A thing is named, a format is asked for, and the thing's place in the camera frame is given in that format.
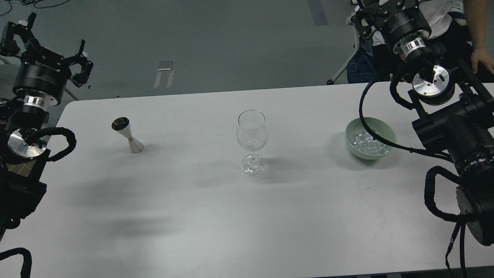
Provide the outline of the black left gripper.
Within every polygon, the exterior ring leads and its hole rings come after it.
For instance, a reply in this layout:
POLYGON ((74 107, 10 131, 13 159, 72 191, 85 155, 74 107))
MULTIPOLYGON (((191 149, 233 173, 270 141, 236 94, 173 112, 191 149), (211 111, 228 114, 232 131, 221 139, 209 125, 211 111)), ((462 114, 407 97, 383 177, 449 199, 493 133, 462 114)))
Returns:
POLYGON ((57 106, 61 104, 68 80, 76 87, 82 87, 88 82, 94 64, 84 52, 85 39, 81 39, 79 51, 68 58, 63 59, 62 55, 51 51, 38 55, 37 39, 32 33, 36 16, 32 12, 25 22, 7 23, 2 33, 0 54, 21 60, 12 89, 16 96, 42 95, 49 106, 57 106), (20 53, 16 36, 23 41, 23 53, 20 53), (71 66, 74 65, 80 66, 78 73, 72 73, 71 66))

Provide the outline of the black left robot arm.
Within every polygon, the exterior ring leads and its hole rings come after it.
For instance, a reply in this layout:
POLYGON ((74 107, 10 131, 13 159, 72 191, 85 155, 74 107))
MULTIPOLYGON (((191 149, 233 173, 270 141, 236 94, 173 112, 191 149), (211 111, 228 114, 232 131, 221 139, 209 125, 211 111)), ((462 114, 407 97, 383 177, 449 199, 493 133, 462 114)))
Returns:
POLYGON ((1 56, 18 58, 20 68, 11 99, 1 100, 1 236, 19 227, 47 192, 41 176, 47 162, 72 153, 76 137, 67 128, 46 127, 51 106, 61 104, 66 85, 85 85, 93 62, 79 51, 68 58, 42 46, 32 33, 36 14, 25 22, 8 22, 1 56))

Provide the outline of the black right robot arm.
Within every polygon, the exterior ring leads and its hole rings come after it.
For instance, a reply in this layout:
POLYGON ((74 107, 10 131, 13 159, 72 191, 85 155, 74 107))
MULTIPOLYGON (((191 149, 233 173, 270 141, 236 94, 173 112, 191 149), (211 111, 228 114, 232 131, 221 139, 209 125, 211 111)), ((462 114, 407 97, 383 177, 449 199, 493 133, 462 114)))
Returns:
POLYGON ((481 245, 493 244, 493 96, 476 75, 480 63, 493 73, 485 51, 486 1, 464 2, 466 26, 451 19, 445 0, 358 0, 357 5, 351 22, 363 39, 374 39, 381 67, 360 98, 360 122, 388 146, 455 166, 456 174, 441 166, 427 171, 425 205, 455 223, 447 253, 459 239, 465 278, 465 230, 481 245), (363 117, 370 87, 389 75, 393 100, 418 113, 412 125, 423 149, 385 139, 363 117))

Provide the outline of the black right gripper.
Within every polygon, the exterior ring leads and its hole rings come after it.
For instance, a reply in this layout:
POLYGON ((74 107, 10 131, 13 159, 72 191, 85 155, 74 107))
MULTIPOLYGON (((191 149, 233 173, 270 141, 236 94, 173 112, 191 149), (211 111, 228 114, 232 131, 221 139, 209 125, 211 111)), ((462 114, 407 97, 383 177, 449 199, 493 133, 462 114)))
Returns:
POLYGON ((426 47, 431 28, 419 8, 418 0, 357 0, 358 9, 350 21, 360 37, 371 39, 381 32, 390 52, 411 54, 426 47), (382 25, 379 18, 389 17, 382 25))

